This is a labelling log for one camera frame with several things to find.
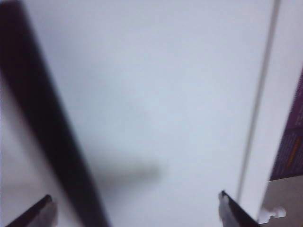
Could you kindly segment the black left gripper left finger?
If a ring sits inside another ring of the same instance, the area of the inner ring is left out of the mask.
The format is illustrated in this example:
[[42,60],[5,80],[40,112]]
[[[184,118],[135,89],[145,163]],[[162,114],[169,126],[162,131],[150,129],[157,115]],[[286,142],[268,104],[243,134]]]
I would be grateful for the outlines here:
[[57,203],[47,194],[7,227],[56,227]]

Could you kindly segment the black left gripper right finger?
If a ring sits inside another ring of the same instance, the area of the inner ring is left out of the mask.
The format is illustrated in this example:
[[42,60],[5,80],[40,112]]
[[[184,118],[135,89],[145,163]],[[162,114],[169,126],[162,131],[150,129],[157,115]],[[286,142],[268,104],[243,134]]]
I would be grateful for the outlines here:
[[221,191],[219,198],[219,217],[223,227],[259,227],[260,225],[251,218],[225,191]]

